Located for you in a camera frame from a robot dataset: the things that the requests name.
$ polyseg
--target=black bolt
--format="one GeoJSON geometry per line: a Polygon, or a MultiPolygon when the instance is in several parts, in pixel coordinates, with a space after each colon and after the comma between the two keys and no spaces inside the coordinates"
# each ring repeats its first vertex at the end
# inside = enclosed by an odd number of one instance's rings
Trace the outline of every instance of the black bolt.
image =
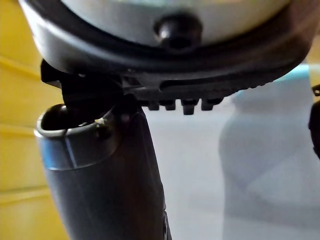
{"type": "Polygon", "coordinates": [[[200,45],[202,29],[199,20],[188,14],[164,17],[154,27],[161,46],[174,54],[195,50],[200,45]]]}

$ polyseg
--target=black mounting part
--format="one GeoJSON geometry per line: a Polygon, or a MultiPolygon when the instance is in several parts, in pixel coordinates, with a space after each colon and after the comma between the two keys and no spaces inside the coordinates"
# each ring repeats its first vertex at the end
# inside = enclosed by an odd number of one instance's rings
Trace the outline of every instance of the black mounting part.
{"type": "Polygon", "coordinates": [[[320,101],[313,104],[309,120],[309,129],[314,145],[314,152],[320,159],[320,101]]]}
{"type": "MultiPolygon", "coordinates": [[[[71,82],[63,77],[62,92],[66,92],[63,85],[68,85],[68,95],[85,96],[84,92],[77,93],[79,79],[92,94],[97,91],[99,95],[107,89],[100,84],[117,83],[123,93],[135,95],[151,110],[159,109],[159,105],[173,110],[175,100],[180,99],[185,114],[193,112],[192,106],[199,99],[201,108],[209,110],[212,103],[226,96],[262,86],[292,70],[307,55],[320,17],[318,0],[292,0],[277,16],[251,32],[185,54],[172,54],[103,32],[61,1],[19,1],[45,61],[65,76],[76,76],[71,82]]],[[[50,82],[47,77],[42,80],[50,82]]]]}

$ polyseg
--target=light blue surface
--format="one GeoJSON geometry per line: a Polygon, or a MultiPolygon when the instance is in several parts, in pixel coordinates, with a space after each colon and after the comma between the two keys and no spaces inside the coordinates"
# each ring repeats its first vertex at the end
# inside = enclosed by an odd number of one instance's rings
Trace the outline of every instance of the light blue surface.
{"type": "Polygon", "coordinates": [[[146,111],[172,239],[319,240],[312,103],[301,65],[214,111],[146,111]]]}

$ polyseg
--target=yellow wall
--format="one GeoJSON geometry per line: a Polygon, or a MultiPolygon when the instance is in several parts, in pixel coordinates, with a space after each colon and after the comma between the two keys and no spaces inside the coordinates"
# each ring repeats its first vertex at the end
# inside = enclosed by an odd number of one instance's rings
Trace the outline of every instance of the yellow wall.
{"type": "MultiPolygon", "coordinates": [[[[0,0],[0,14],[0,239],[66,240],[33,136],[61,93],[40,81],[41,57],[18,1],[0,0]]],[[[309,59],[311,81],[320,84],[320,37],[309,59]]]]}

